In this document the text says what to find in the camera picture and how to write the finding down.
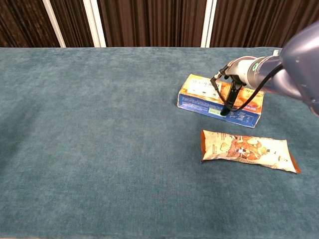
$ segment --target brown curtain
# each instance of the brown curtain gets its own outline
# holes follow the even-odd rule
[[[107,46],[200,46],[206,0],[98,0]]]
[[[60,47],[42,0],[0,0],[0,47]]]
[[[67,47],[94,47],[82,0],[50,0]]]
[[[211,47],[283,47],[319,20],[318,0],[218,0]]]

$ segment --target snack box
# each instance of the snack box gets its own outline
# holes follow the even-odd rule
[[[223,81],[216,81],[216,84],[222,96],[226,99],[231,84]],[[242,87],[234,106],[240,107],[253,92],[253,89]],[[263,99],[264,92],[260,91],[244,109],[230,112],[225,117],[221,116],[220,112],[224,103],[212,86],[210,79],[191,74],[178,93],[177,106],[184,110],[254,128],[261,116]]]

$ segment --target background wall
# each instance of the background wall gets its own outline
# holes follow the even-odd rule
[[[0,0],[1,47],[282,47],[318,0]]]

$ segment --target teal carpet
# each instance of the teal carpet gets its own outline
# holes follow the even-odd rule
[[[190,73],[273,48],[0,48],[0,238],[317,239],[319,118],[255,129],[177,108]],[[200,131],[286,139],[302,173],[216,160]]]

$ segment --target blue box side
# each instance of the blue box side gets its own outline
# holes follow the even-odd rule
[[[177,106],[181,109],[193,111],[212,118],[221,119],[223,121],[236,123],[250,128],[254,128],[260,118],[260,114],[244,110],[231,112],[227,116],[223,117],[219,114],[223,109],[223,105],[184,94],[179,94]]]

